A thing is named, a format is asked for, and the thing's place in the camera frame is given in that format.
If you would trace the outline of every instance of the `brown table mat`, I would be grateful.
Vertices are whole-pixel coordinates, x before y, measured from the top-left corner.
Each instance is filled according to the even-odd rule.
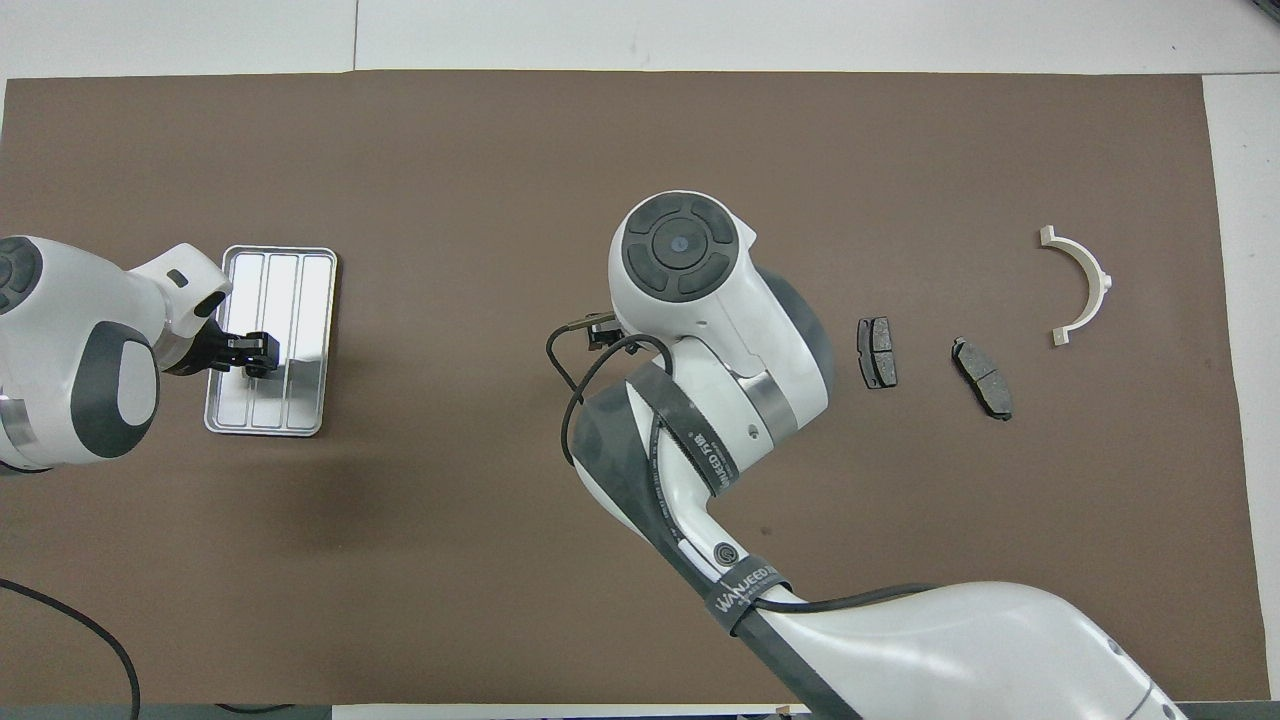
[[[114,632],[147,702],[787,700],[559,456],[543,341],[608,307],[613,229],[668,188],[751,224],[838,352],[832,407],[712,509],[797,592],[1028,583],[1179,700],[1266,696],[1196,77],[13,81],[0,232],[343,265],[317,437],[215,436],[204,379],[166,377],[133,454],[0,484],[0,573]],[[1059,348],[1085,283],[1047,223],[1115,277]],[[901,386],[870,392],[881,314]],[[961,334],[1012,421],[951,366]],[[127,697],[47,609],[0,594],[0,703]]]

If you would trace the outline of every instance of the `metal tray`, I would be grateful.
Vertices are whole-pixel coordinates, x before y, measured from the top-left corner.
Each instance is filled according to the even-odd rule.
[[[233,245],[223,255],[230,296],[218,309],[224,331],[266,331],[280,368],[250,378],[243,368],[209,373],[205,427],[215,433],[307,437],[320,429],[329,370],[338,256],[324,247]]]

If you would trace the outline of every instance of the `cable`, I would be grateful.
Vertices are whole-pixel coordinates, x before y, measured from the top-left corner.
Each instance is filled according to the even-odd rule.
[[[840,597],[836,600],[822,600],[818,602],[774,602],[772,600],[764,600],[763,597],[755,598],[754,605],[758,610],[768,610],[771,612],[826,612],[828,610],[844,610],[846,607],[861,607],[863,605],[870,605],[873,602],[881,602],[884,600],[891,600],[895,597],[901,597],[904,594],[915,594],[918,592],[937,589],[941,585],[933,585],[929,583],[906,583],[902,585],[890,585],[887,588],[879,588],[874,591],[867,591],[858,594],[851,594],[849,597]]]
[[[556,341],[559,338],[559,336],[572,329],[573,329],[572,325],[561,325],[554,331],[552,331],[552,334],[547,338],[547,359],[552,361],[552,368],[556,368],[556,372],[559,373],[562,378],[564,378],[564,383],[568,384],[568,388],[576,389],[577,383],[573,382],[573,378],[568,374],[568,370],[564,369],[564,365],[561,365],[559,359],[556,357],[556,350],[554,350]]]
[[[238,715],[265,715],[268,712],[275,712],[276,710],[284,710],[285,707],[294,707],[293,703],[271,705],[268,707],[236,707],[234,705],[224,705],[221,702],[215,702],[214,706],[221,707],[227,712],[236,712]]]
[[[564,407],[564,419],[561,421],[561,450],[564,452],[564,461],[568,462],[570,465],[573,464],[573,454],[568,451],[568,423],[570,419],[572,419],[573,416],[573,407],[577,406],[580,402],[582,402],[582,393],[586,392],[586,386],[591,382],[591,378],[595,377],[595,373],[600,372],[600,368],[604,366],[604,363],[609,357],[612,357],[614,352],[622,350],[623,347],[630,347],[640,342],[646,342],[654,346],[658,350],[658,352],[662,354],[662,361],[666,364],[664,369],[667,370],[668,375],[675,372],[675,366],[671,359],[671,348],[667,347],[667,343],[653,337],[652,334],[644,334],[644,333],[628,334],[627,337],[607,347],[604,352],[602,352],[600,356],[595,359],[595,363],[591,364],[591,368],[586,372],[586,374],[582,375],[582,382],[573,386],[573,396],[568,398],[568,405]]]
[[[106,641],[106,644],[111,646],[111,650],[115,651],[115,656],[120,659],[120,664],[124,665],[124,674],[129,676],[129,720],[138,720],[138,712],[142,710],[142,693],[138,689],[138,673],[133,669],[133,661],[129,660],[129,653],[124,651],[124,646],[120,644],[120,641],[115,639],[115,635],[106,632],[106,628],[99,625],[97,621],[88,615],[84,615],[65,602],[49,597],[40,591],[31,589],[27,585],[20,585],[4,578],[0,578],[0,588],[13,591],[20,596],[29,597],[36,602],[47,605],[63,615],[67,615],[72,620],[76,620],[81,625],[84,625],[90,630],[93,630],[93,634]]]

